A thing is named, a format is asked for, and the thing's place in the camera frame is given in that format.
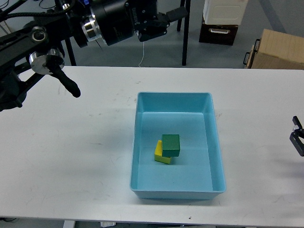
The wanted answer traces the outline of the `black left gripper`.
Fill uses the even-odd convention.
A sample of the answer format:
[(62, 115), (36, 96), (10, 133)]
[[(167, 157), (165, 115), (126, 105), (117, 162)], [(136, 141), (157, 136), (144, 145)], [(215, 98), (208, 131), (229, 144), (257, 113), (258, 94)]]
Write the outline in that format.
[(172, 22), (188, 15), (185, 7), (157, 13), (155, 0), (95, 0), (91, 12), (108, 46), (132, 37), (134, 31), (140, 42), (166, 35)]

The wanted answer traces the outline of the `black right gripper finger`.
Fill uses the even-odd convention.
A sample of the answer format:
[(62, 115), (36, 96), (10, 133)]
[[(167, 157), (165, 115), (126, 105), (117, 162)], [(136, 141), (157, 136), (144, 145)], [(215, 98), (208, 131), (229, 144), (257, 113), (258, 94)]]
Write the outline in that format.
[(304, 138), (304, 129), (297, 116), (294, 116), (292, 119), (294, 123), (293, 131), (290, 134), (290, 141), (293, 146), (296, 148), (300, 156), (304, 155), (304, 143), (301, 141), (301, 138)]

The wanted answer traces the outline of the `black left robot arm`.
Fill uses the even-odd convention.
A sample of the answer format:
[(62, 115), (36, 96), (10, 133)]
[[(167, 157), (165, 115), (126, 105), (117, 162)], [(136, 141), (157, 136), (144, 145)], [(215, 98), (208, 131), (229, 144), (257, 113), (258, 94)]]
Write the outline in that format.
[(23, 29), (0, 39), (0, 108), (22, 107), (28, 90), (43, 76), (60, 81), (72, 96), (77, 84), (63, 72), (62, 41), (74, 38), (80, 47), (101, 38), (106, 45), (138, 36), (141, 42), (163, 36), (169, 25), (188, 16), (184, 6), (167, 13), (154, 0), (58, 0), (47, 12), (20, 12), (18, 1), (0, 14), (1, 21), (31, 17)]

